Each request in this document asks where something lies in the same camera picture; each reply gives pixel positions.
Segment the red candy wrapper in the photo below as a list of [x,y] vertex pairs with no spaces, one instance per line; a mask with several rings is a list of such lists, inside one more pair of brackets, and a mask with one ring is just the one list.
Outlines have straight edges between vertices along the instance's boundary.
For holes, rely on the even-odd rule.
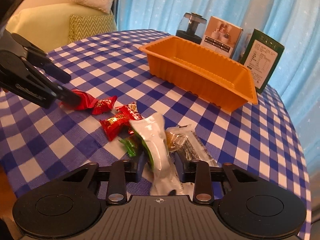
[[67,109],[72,109],[75,111],[83,111],[87,109],[92,109],[98,99],[94,98],[87,92],[81,91],[79,89],[72,89],[72,92],[80,96],[80,102],[76,106],[71,106],[67,102],[60,102],[60,105],[66,107]]

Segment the green twisted wrapper candy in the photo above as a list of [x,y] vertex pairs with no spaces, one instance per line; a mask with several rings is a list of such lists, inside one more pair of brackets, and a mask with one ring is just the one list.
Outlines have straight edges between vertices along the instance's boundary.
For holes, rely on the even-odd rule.
[[125,139],[120,139],[119,142],[124,145],[130,158],[133,158],[138,154],[140,144],[135,135],[131,135]]

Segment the white green snack packet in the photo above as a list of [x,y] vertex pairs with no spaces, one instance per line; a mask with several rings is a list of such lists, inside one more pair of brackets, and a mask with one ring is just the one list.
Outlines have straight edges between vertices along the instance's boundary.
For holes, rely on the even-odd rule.
[[131,120],[130,125],[142,140],[151,161],[153,182],[150,194],[167,196],[172,191],[176,194],[184,194],[183,185],[169,155],[163,115],[153,113],[145,119]]

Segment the light green sofa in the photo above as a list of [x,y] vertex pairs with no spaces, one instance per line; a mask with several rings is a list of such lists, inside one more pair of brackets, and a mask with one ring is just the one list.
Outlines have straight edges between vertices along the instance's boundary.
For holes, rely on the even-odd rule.
[[23,9],[12,16],[7,24],[7,30],[23,36],[40,49],[49,52],[69,44],[69,18],[71,15],[95,16],[107,14],[74,3],[44,5]]

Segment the clear sesame bar packet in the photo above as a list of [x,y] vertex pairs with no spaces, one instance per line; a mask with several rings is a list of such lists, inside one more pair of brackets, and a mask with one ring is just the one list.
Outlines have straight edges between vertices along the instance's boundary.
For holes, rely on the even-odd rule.
[[207,148],[191,125],[168,127],[165,130],[169,152],[182,154],[188,161],[205,161],[211,167],[218,167]]

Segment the green chevron cushion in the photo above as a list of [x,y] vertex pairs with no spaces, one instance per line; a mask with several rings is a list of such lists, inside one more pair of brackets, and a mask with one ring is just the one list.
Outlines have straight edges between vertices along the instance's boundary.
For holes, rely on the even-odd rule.
[[112,14],[80,16],[71,15],[69,18],[68,42],[72,43],[87,37],[117,31]]

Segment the blue white checkered tablecloth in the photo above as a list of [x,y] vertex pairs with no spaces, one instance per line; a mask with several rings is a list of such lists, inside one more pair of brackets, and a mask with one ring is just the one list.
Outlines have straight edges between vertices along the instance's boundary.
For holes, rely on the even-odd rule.
[[[143,117],[161,113],[167,127],[191,125],[218,164],[233,163],[292,191],[307,212],[299,237],[311,232],[311,192],[302,146],[277,91],[271,87],[227,111],[153,76],[140,46],[166,37],[156,30],[97,35],[56,48],[50,58],[71,76],[69,89],[117,105],[136,102]],[[109,166],[127,154],[118,139],[108,141],[100,121],[64,109],[44,109],[12,93],[1,93],[1,164],[17,197],[94,161]]]

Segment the red gold candy packet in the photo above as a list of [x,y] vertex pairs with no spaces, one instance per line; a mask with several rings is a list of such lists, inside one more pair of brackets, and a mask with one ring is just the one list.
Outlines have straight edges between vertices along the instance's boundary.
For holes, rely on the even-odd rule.
[[108,141],[115,139],[121,131],[128,131],[129,135],[134,133],[130,120],[142,120],[143,117],[138,111],[137,102],[134,101],[127,105],[116,107],[117,114],[100,120],[100,124],[105,132]]

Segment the orange plastic tray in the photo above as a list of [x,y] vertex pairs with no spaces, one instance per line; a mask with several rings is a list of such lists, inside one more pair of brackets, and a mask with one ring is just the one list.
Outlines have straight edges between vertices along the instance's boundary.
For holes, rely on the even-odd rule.
[[258,103],[251,71],[242,64],[177,36],[139,48],[146,53],[150,73],[233,112]]

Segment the green milk carton box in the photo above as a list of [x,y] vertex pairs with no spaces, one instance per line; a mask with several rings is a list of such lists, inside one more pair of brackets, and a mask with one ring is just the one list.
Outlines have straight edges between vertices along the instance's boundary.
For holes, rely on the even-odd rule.
[[252,74],[257,93],[261,94],[268,84],[285,47],[258,29],[254,29],[240,63]]

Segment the white humidifier product box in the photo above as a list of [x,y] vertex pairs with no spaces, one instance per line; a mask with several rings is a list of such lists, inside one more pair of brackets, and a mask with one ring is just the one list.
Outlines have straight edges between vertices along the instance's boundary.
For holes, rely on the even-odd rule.
[[211,16],[200,45],[231,59],[242,32],[239,26]]

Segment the dark glass humidifier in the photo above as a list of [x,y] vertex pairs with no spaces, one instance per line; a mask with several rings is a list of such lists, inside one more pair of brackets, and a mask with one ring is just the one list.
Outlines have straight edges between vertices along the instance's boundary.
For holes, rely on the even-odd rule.
[[201,15],[194,12],[186,12],[178,25],[176,36],[201,44],[206,26],[207,20]]

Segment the blue star curtain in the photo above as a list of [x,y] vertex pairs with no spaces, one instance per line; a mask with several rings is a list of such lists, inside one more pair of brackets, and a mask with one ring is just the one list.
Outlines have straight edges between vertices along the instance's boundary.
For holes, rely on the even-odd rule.
[[319,0],[117,0],[117,25],[174,34],[182,16],[215,16],[259,29],[285,50],[269,84],[280,95],[298,133],[310,175],[319,171]]

